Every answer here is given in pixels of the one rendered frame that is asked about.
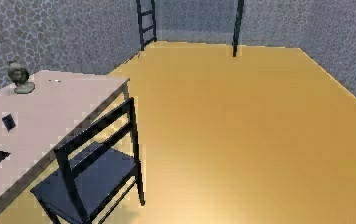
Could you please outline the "black wooden chair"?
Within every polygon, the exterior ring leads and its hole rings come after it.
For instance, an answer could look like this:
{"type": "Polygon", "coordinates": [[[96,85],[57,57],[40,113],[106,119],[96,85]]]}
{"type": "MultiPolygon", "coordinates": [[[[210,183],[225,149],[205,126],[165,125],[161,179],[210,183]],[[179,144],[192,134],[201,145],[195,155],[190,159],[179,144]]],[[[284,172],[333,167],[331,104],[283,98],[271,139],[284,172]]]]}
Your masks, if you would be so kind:
{"type": "Polygon", "coordinates": [[[103,223],[132,188],[145,204],[132,98],[54,153],[58,169],[31,189],[53,224],[103,223]]]}

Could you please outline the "small black phone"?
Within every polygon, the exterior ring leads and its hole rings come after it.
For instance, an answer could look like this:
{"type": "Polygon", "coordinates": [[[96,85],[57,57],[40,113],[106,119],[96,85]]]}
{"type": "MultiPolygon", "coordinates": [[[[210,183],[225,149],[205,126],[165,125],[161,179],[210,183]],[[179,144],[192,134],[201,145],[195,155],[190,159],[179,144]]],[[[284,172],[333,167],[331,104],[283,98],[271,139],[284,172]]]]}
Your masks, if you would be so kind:
{"type": "Polygon", "coordinates": [[[11,114],[8,114],[2,118],[2,123],[6,130],[10,132],[12,129],[16,127],[16,123],[14,121],[14,118],[11,114]]]}

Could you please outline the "pale pink table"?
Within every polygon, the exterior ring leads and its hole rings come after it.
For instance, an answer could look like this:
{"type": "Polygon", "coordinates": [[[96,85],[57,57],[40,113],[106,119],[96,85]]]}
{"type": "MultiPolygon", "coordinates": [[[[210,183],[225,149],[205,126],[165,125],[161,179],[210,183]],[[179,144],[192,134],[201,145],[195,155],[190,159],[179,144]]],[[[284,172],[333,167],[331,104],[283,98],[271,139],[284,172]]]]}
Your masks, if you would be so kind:
{"type": "Polygon", "coordinates": [[[127,77],[42,70],[30,80],[35,89],[16,94],[0,89],[0,214],[55,160],[54,149],[90,126],[120,94],[127,77]],[[61,83],[48,80],[61,80],[61,83]],[[11,114],[10,132],[2,118],[11,114]]]}

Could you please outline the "grey bust statue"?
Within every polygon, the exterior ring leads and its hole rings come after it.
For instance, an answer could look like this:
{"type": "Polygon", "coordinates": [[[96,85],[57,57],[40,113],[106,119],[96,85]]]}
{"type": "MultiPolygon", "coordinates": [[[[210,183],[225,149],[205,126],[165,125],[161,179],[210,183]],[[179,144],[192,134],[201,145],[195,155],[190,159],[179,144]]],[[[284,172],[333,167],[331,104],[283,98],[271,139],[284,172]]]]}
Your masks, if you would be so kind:
{"type": "Polygon", "coordinates": [[[8,65],[8,77],[15,84],[16,94],[29,94],[35,89],[35,84],[29,82],[29,72],[17,61],[10,61],[8,65]]]}

